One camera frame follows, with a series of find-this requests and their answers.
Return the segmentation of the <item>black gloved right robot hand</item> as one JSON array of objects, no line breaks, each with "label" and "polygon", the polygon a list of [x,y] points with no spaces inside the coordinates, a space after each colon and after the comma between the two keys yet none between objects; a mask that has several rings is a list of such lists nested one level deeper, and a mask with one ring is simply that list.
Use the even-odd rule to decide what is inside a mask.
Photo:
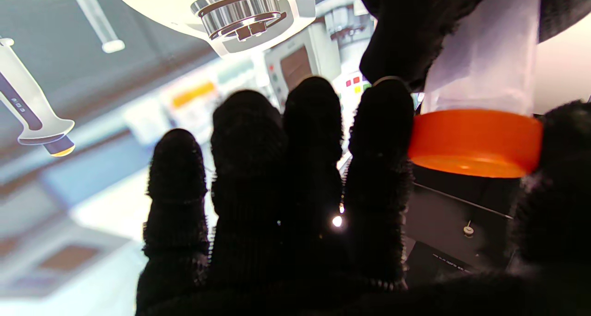
[{"label": "black gloved right robot hand", "polygon": [[588,316],[590,104],[541,117],[541,165],[523,180],[510,270],[404,285],[403,221],[412,189],[410,91],[390,77],[357,107],[342,183],[340,102],[310,77],[283,114],[237,91],[213,114],[212,243],[205,167],[192,134],[154,148],[138,316]]}]

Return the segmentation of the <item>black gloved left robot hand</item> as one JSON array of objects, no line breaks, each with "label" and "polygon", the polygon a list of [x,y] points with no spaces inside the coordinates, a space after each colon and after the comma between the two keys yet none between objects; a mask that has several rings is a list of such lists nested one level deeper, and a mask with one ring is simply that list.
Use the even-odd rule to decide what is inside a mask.
[{"label": "black gloved left robot hand", "polygon": [[[360,71],[372,84],[396,76],[422,89],[443,40],[482,0],[361,0],[377,20]],[[572,27],[590,13],[590,0],[541,0],[539,42]]]}]

